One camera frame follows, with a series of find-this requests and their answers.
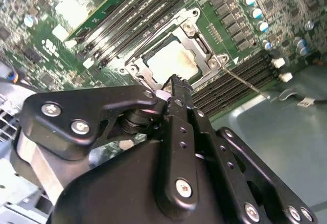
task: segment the green circuit board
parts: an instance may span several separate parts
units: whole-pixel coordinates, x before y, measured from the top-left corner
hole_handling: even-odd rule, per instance
[[[310,53],[307,56],[299,55],[293,44],[295,37],[305,39],[311,52],[326,49],[325,0],[256,0],[254,6],[261,8],[263,13],[260,20],[269,23],[269,29],[265,32],[258,31],[260,20],[249,16],[254,6],[245,5],[244,0],[224,0],[224,4],[229,7],[228,15],[232,15],[229,20],[226,15],[220,15],[214,0],[158,0],[163,5],[162,12],[158,9],[160,4],[150,7],[151,1],[147,0],[144,3],[149,7],[130,18],[134,24],[126,29],[121,28],[128,23],[127,18],[121,17],[107,34],[110,36],[107,41],[116,38],[117,42],[113,45],[124,46],[123,48],[113,48],[109,53],[102,52],[100,58],[95,57],[99,52],[87,58],[79,58],[79,53],[88,47],[88,37],[98,30],[99,25],[105,23],[108,17],[114,18],[114,14],[119,17],[118,11],[123,11],[128,3],[132,5],[135,1],[137,0],[3,1],[0,23],[9,36],[0,40],[0,50],[3,57],[24,76],[24,80],[40,90],[62,91],[138,84],[129,73],[120,72],[121,65],[117,61],[121,59],[122,62],[146,35],[158,29],[158,24],[163,24],[181,9],[194,8],[200,10],[196,25],[201,34],[216,54],[229,56],[227,66],[231,70],[261,51],[264,40],[283,52],[287,68],[292,73],[310,63],[305,59]],[[139,4],[135,5],[130,6],[129,13],[136,12]],[[25,24],[27,16],[32,21],[32,26]],[[144,25],[140,24],[140,20],[146,17],[149,17],[147,27],[141,30]],[[313,22],[314,28],[308,30],[306,23],[309,21]],[[245,29],[241,38],[236,38],[228,31],[234,22],[239,27],[236,29],[238,32]],[[93,62],[86,68],[84,62],[89,57],[93,58]],[[225,73],[220,71],[209,82],[222,75]]]

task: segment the black memory slot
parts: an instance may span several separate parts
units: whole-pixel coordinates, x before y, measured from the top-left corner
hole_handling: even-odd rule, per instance
[[[170,11],[170,9],[172,7],[174,7],[176,5],[176,3],[179,3],[180,1],[182,1],[182,0],[170,1],[164,8],[162,8],[162,9],[164,9],[164,11],[160,11],[158,14],[156,14],[156,17],[151,19],[149,22],[147,22],[147,24],[144,24],[141,28],[139,28],[133,34],[131,34],[127,38],[127,41],[124,41],[123,43],[121,43],[119,45],[119,47],[117,49],[115,49],[115,51],[113,51],[108,57],[112,58],[112,57],[116,56],[119,52],[124,50],[126,47],[128,47],[130,45],[130,43],[133,42],[138,36],[142,35],[149,26],[151,26],[152,24],[157,22],[159,19],[161,19],[163,16],[165,16]]]
[[[264,75],[270,75],[271,71],[267,69],[266,66],[261,66],[259,69],[255,69],[255,74],[252,72],[248,72],[247,75],[242,76],[244,80],[250,80],[251,77],[254,76],[260,76],[264,73]],[[224,85],[221,85],[219,89],[216,89],[215,91],[211,91],[208,95],[202,96],[202,99],[197,101],[197,107],[198,106],[204,106],[211,103],[213,100],[216,100],[218,97],[228,97],[230,95],[230,92],[234,92],[234,88],[237,88],[240,84],[242,84],[239,80],[231,77],[230,82],[225,82]]]
[[[110,31],[116,31],[115,35],[110,37],[110,41],[108,41],[102,48],[101,51],[105,52],[107,51],[115,42],[118,42],[118,40],[120,39],[128,39],[131,37],[131,35],[129,35],[129,32],[132,31],[132,29],[134,29],[135,27],[137,27],[137,25],[139,24],[140,20],[144,19],[147,17],[147,15],[151,15],[151,13],[153,13],[153,11],[157,10],[157,8],[155,8],[155,5],[158,5],[160,2],[166,2],[166,0],[153,0],[151,1],[150,4],[147,5],[147,7],[145,8],[144,11],[139,11],[139,15],[136,15],[133,20],[131,20],[130,22],[128,22],[126,25],[121,25],[118,29],[111,29]],[[164,10],[166,8],[168,8],[168,4],[161,8],[161,10]],[[161,16],[163,16],[166,12],[164,12],[163,14],[159,14],[159,17],[156,17],[157,19],[160,19]],[[148,23],[144,24],[144,26],[142,27],[142,29],[147,28],[148,27]]]
[[[233,69],[239,77],[260,88],[274,78],[270,57],[261,51],[243,64]],[[253,91],[229,74],[218,78],[213,83],[193,95],[194,105],[204,111],[208,116],[215,115],[235,102],[243,99]]]
[[[256,85],[257,87],[263,87],[265,85],[267,85],[268,83],[270,83],[271,81],[273,81],[273,78],[269,78],[267,77],[264,80],[261,80],[259,82],[256,82],[254,85]],[[234,96],[233,99],[231,99],[228,103],[224,103],[224,104],[217,104],[217,105],[213,105],[213,106],[208,106],[208,107],[203,107],[201,110],[203,110],[208,116],[213,116],[221,111],[224,111],[225,109],[228,109],[229,107],[231,107],[232,105],[234,105],[236,102],[242,100],[243,98],[245,98],[246,96],[252,94],[253,91],[249,88],[244,88],[244,91],[241,93],[238,93],[236,96]]]
[[[129,2],[129,0],[125,0],[125,1],[123,1],[120,5],[110,5],[105,11],[108,11],[109,10],[109,12],[108,12],[108,16],[106,17],[106,18],[104,18],[99,24],[98,24],[98,26],[97,27],[95,27],[92,31],[90,31],[87,35],[86,35],[86,37],[85,37],[85,39],[88,39],[89,37],[91,37],[92,35],[93,35],[93,33],[96,31],[96,30],[98,30],[100,27],[102,27],[105,23],[107,23],[108,21],[111,21],[111,20],[113,20],[114,18],[117,18],[117,20],[119,20],[119,19],[121,19],[121,18],[123,18],[124,17],[124,15],[127,13],[127,12],[130,12],[130,10],[131,9],[133,9],[133,7],[135,7],[134,5],[130,5],[130,8],[129,9],[126,9],[127,11],[124,11],[124,12],[121,12],[121,9],[123,8],[123,7],[125,7],[125,6],[127,6],[127,4],[128,4],[128,2]]]
[[[253,70],[253,68],[255,66],[257,66],[258,64],[266,65],[264,58],[251,58],[251,59],[247,60],[245,63],[241,64],[240,66],[234,68],[232,71],[234,74],[240,76],[244,72],[247,72],[249,69]],[[214,82],[214,85],[210,85],[210,87],[209,87],[210,92],[214,92],[216,89],[218,89],[220,87],[220,85],[222,85],[226,82],[229,82],[232,79],[233,78],[230,75],[226,75],[226,74],[223,75],[221,78],[217,79]],[[199,92],[197,92],[193,95],[193,100],[197,101],[197,100],[201,99],[201,96],[206,93],[208,93],[208,90],[206,88],[200,90]]]
[[[136,13],[136,11],[139,9],[139,6],[141,6],[142,4],[146,3],[149,0],[138,0],[134,5],[132,5],[127,11],[124,12],[123,15],[117,17],[118,12],[120,11],[120,9],[125,6],[123,5],[122,7],[117,8],[117,13],[113,13],[110,16],[108,16],[105,21],[112,21],[110,25],[108,25],[103,32],[94,40],[95,43],[98,43],[103,37],[106,37],[110,32],[116,30],[116,27],[119,27],[119,29],[125,29],[126,31],[130,30],[131,25],[133,25],[135,22],[139,21],[142,18],[142,15],[139,16],[135,16],[136,18],[133,19],[133,21],[131,21],[128,25],[123,25],[122,22],[124,22],[127,18],[129,18],[130,16],[132,16],[134,13]]]

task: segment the ram slot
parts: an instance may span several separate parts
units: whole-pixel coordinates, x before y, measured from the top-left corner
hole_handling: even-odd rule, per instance
[[[94,40],[94,43],[91,43],[95,48],[90,51],[89,56],[93,55],[96,51],[104,53],[108,50],[113,43],[121,40],[124,34],[131,31],[140,20],[145,18],[146,14],[151,13],[153,8],[162,1],[164,2],[165,0],[142,0],[142,3],[139,3],[139,5],[134,8],[135,10],[132,10],[126,14],[124,18],[120,18],[120,20],[116,21],[114,24],[110,24],[109,27],[101,33],[101,37],[98,37]]]
[[[274,79],[272,77],[267,77],[263,80],[260,80],[258,82],[255,82],[254,84],[257,87],[263,87],[265,85],[267,85],[268,83],[272,82]],[[230,99],[228,102],[226,103],[219,103],[219,104],[213,104],[211,106],[206,106],[206,107],[202,107],[201,110],[203,110],[208,116],[213,116],[218,114],[221,111],[224,111],[225,109],[231,107],[232,105],[234,105],[236,102],[242,100],[243,98],[245,98],[246,96],[250,95],[253,93],[253,91],[247,87],[242,87],[242,89],[244,90],[241,93],[237,93],[237,95],[234,96],[233,99]]]
[[[245,63],[241,64],[240,66],[236,67],[235,69],[233,69],[233,72],[236,75],[241,76],[243,73],[247,72],[248,70],[253,71],[254,67],[257,66],[258,64],[267,65],[267,63],[265,62],[265,59],[262,58],[262,56],[255,56],[255,57],[247,60]],[[218,80],[213,82],[213,84],[209,85],[210,86],[210,92],[214,92],[216,89],[218,89],[225,82],[229,82],[231,80],[233,80],[233,78],[230,75],[222,76],[221,78],[219,78]],[[208,92],[207,89],[208,89],[208,86],[206,88],[200,90],[196,94],[194,94],[193,95],[193,100],[196,102],[199,99],[201,99],[201,96]]]
[[[262,73],[264,73],[264,75],[270,75],[271,71],[267,70],[266,66],[261,66],[260,68],[255,69],[255,73],[248,72],[246,73],[246,75],[243,75],[242,78],[244,80],[249,81],[251,77],[261,76]],[[229,80],[228,82],[219,85],[219,87],[216,86],[215,89],[211,90],[211,92],[208,95],[202,96],[201,99],[198,100],[197,106],[208,105],[212,101],[216,100],[217,97],[229,96],[232,92],[235,91],[234,88],[237,88],[237,86],[239,86],[240,84],[245,87],[244,84],[242,84],[240,81],[232,77],[232,79]]]
[[[119,52],[124,50],[124,48],[131,46],[131,42],[133,42],[136,38],[138,38],[140,35],[143,35],[143,33],[149,28],[150,25],[153,25],[156,23],[159,19],[161,19],[163,16],[165,16],[168,12],[170,12],[171,8],[176,4],[179,3],[182,0],[167,0],[168,2],[163,4],[160,8],[155,8],[154,10],[150,11],[148,15],[142,15],[142,18],[148,18],[147,20],[144,20],[143,22],[138,22],[135,25],[131,26],[130,29],[132,30],[131,33],[129,31],[124,32],[123,34],[119,34],[114,38],[114,40],[111,40],[107,45],[106,48],[103,48],[101,50],[102,53],[105,53],[110,48],[114,48],[113,50],[110,50],[111,52],[104,55],[102,58],[112,58],[116,56]],[[115,41],[118,39],[122,39],[121,42],[118,42],[116,46],[111,46]]]
[[[125,25],[120,24],[127,18],[136,14],[141,5],[147,1],[149,0],[126,0],[123,5],[116,8],[101,24],[99,24],[97,28],[93,30],[94,32],[88,34],[86,41],[95,46],[116,27],[125,27]]]

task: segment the black metal bracket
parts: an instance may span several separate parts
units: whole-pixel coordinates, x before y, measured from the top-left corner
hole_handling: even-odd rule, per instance
[[[70,183],[52,214],[54,224],[87,223],[86,219],[98,220],[98,215],[107,216],[108,211],[112,220],[129,219],[121,215],[122,206],[114,204],[107,209],[106,204],[118,202],[126,205],[125,213],[133,213],[140,223],[194,223],[203,215],[212,221],[207,223],[222,223],[222,219],[232,224],[318,223],[309,207],[233,131],[213,130],[206,114],[194,107],[192,88],[185,80],[174,75],[164,88],[167,86],[172,90],[167,102],[143,86],[38,94],[26,100],[21,132],[63,160],[80,160],[103,141],[123,140],[137,132],[146,133],[151,139]],[[47,103],[59,106],[61,114],[45,115],[41,107]],[[71,124],[76,119],[88,124],[88,133],[78,135],[72,131]],[[199,155],[206,169],[199,162]],[[129,173],[121,173],[121,168]],[[136,172],[130,172],[132,169],[143,177],[136,177]],[[153,181],[154,189],[149,191]],[[146,192],[145,196],[140,197],[138,188],[130,190],[133,182]],[[115,189],[120,183],[124,191]],[[88,199],[99,201],[104,209],[90,205]],[[154,199],[160,211],[152,216],[149,213],[153,206],[148,204]],[[133,210],[140,205],[144,213],[135,213]],[[66,216],[72,214],[71,206],[74,211],[83,211],[83,215],[74,214],[65,222]],[[106,222],[107,218],[97,221]]]
[[[45,115],[45,104],[57,105],[56,117]],[[41,93],[26,99],[21,111],[22,132],[31,141],[66,160],[86,157],[99,137],[107,137],[118,117],[131,109],[152,109],[157,97],[141,85],[82,89],[78,91]],[[71,129],[74,121],[89,127],[85,135]],[[101,121],[108,121],[99,135]]]

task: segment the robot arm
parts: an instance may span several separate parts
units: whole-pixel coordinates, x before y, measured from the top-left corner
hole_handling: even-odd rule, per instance
[[[318,223],[233,131],[212,129],[191,89],[172,76],[171,94],[137,85],[29,97],[13,149],[55,205],[48,223]],[[93,148],[136,133],[147,140],[89,168]]]

